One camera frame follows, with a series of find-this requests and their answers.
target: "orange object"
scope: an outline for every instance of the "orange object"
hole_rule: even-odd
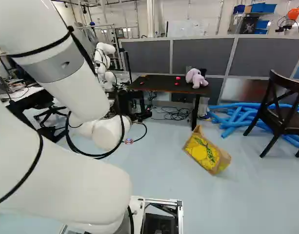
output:
[[[299,8],[292,8],[287,14],[287,17],[290,20],[297,20],[298,16],[299,16]]]

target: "stuffed animal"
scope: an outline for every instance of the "stuffed animal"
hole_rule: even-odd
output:
[[[208,81],[205,80],[204,76],[201,75],[200,70],[196,68],[192,68],[186,74],[186,82],[193,83],[193,88],[198,89],[200,85],[207,86],[209,84]]]

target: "yellow paper bag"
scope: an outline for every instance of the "yellow paper bag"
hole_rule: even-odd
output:
[[[213,175],[223,171],[232,159],[226,151],[204,137],[200,125],[196,126],[183,150]]]

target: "gray partition wall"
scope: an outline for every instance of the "gray partition wall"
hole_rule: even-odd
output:
[[[184,74],[186,66],[193,66],[224,76],[233,42],[233,38],[173,40],[172,71]]]
[[[299,39],[239,38],[229,75],[290,77],[299,59]]]
[[[122,42],[122,48],[129,53],[132,72],[170,72],[170,41]]]
[[[185,75],[187,66],[207,69],[206,78],[220,79],[213,91],[214,101],[222,97],[259,102],[271,69],[293,78],[299,67],[299,36],[123,39],[120,44],[129,52],[133,73]],[[236,86],[244,92],[236,92],[233,84],[242,84]]]

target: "dark brown chair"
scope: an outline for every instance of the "dark brown chair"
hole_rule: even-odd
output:
[[[276,86],[286,88],[286,93],[278,97],[276,94]],[[297,94],[292,107],[279,107],[279,100],[292,94]],[[269,106],[272,104],[275,105],[275,109],[269,109]],[[267,154],[280,135],[299,135],[299,112],[297,112],[298,104],[299,81],[285,78],[277,74],[274,70],[271,70],[267,90],[261,102],[261,106],[247,130],[243,133],[244,136],[248,135],[256,125],[259,118],[273,131],[274,137],[260,154],[260,157],[264,157]]]

